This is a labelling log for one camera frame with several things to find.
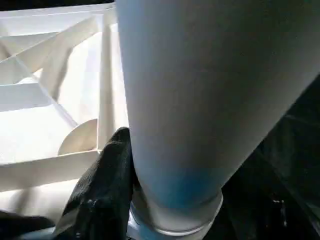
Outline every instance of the white cylinder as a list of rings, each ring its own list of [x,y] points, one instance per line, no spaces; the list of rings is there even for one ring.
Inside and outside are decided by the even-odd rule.
[[[117,0],[134,166],[147,198],[214,199],[320,69],[320,2]]]

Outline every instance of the gloved hand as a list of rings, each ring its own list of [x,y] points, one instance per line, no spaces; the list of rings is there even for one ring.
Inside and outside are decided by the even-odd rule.
[[[125,240],[135,170],[130,133],[120,128],[76,184],[54,240]]]

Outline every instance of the white pipe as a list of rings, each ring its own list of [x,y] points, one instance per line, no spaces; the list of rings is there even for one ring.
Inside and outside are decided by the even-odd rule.
[[[147,199],[213,199],[320,69],[318,0],[117,0]]]

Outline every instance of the dark background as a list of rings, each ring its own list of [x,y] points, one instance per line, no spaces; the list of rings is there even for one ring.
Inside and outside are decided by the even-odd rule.
[[[74,5],[106,4],[113,0],[2,0],[0,11],[41,9],[53,7],[66,7]]]

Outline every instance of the black fabric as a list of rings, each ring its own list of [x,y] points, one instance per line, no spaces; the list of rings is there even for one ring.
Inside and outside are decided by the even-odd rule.
[[[0,239],[12,239],[16,236],[54,227],[53,221],[42,216],[20,216],[0,211]]]
[[[126,239],[134,179],[129,129],[120,128],[78,181],[53,239]]]

